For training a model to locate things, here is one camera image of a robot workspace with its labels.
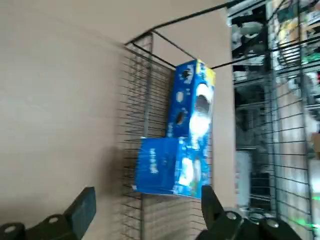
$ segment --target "screw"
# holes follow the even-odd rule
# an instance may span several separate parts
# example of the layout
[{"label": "screw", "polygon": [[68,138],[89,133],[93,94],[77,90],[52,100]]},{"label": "screw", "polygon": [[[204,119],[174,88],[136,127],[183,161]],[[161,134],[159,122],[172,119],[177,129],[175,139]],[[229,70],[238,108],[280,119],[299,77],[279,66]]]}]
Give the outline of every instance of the screw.
[{"label": "screw", "polygon": [[277,228],[279,227],[279,223],[277,223],[275,220],[273,219],[268,219],[266,221],[266,223],[270,226],[270,227],[273,227],[273,228]]},{"label": "screw", "polygon": [[237,216],[233,212],[228,212],[226,216],[228,217],[228,219],[231,219],[231,220],[237,219]]}]

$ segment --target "metal wire rack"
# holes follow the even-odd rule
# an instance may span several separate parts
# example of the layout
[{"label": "metal wire rack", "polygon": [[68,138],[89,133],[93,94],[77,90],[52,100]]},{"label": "metal wire rack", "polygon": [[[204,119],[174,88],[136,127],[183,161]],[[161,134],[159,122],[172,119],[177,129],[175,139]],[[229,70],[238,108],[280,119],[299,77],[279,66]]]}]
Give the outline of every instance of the metal wire rack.
[{"label": "metal wire rack", "polygon": [[[242,2],[247,3],[239,9]],[[141,194],[133,191],[132,184],[141,138],[165,136],[176,67],[154,54],[154,35],[194,58],[157,30],[222,8],[229,8],[231,24],[261,23],[256,36],[242,38],[241,45],[233,49],[232,62],[213,67],[233,66],[240,129],[236,147],[251,156],[248,216],[270,214],[287,221],[302,239],[316,237],[315,229],[304,224],[313,222],[306,115],[308,108],[320,104],[310,106],[305,76],[320,68],[317,60],[310,60],[320,36],[312,32],[302,37],[303,18],[316,3],[233,0],[157,25],[125,44],[118,118],[123,159],[121,239],[195,239],[205,228],[199,200]],[[256,9],[265,17],[256,14]],[[288,25],[292,29],[283,34]],[[254,94],[243,98],[242,92]],[[212,166],[212,153],[208,163]]]}]

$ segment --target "green light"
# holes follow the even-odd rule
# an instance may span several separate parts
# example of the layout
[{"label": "green light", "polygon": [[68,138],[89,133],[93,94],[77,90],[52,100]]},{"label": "green light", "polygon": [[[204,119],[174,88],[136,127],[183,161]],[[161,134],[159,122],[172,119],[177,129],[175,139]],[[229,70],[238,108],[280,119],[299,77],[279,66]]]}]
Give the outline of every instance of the green light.
[{"label": "green light", "polygon": [[306,221],[302,218],[297,219],[296,223],[305,227],[320,229],[320,224],[309,224],[309,223],[306,223]]}]

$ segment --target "beige wall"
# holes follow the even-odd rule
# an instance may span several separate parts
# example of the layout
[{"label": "beige wall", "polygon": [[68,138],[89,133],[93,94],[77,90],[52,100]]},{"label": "beige wall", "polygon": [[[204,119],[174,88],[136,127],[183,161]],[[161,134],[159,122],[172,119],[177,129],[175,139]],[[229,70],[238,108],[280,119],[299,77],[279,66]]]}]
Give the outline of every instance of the beige wall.
[{"label": "beige wall", "polygon": [[[117,185],[111,180],[110,159],[115,152],[119,42],[216,4],[209,0],[201,4],[191,0],[0,2],[0,224],[34,225],[63,211],[84,186],[95,186],[98,212],[86,239],[109,236],[106,226],[115,220],[112,203],[117,200],[112,194]],[[189,33],[183,26],[182,33],[169,29],[168,34],[182,39],[183,47],[210,65],[228,62],[226,12],[204,20],[210,34],[199,44],[181,38]],[[183,61],[175,56],[164,51],[169,61]],[[216,72],[214,187],[222,203],[233,206],[231,69]]]}]

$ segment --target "blue cardboard box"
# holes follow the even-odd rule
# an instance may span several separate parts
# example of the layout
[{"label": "blue cardboard box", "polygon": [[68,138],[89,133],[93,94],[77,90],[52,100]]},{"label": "blue cardboard box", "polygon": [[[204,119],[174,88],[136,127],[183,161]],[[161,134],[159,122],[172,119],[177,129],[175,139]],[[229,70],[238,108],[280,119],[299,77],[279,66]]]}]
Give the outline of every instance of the blue cardboard box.
[{"label": "blue cardboard box", "polygon": [[210,169],[203,156],[178,138],[145,138],[140,147],[133,189],[146,194],[201,198]]},{"label": "blue cardboard box", "polygon": [[188,138],[194,149],[204,149],[211,129],[215,72],[201,60],[176,67],[171,95],[168,138]]}]

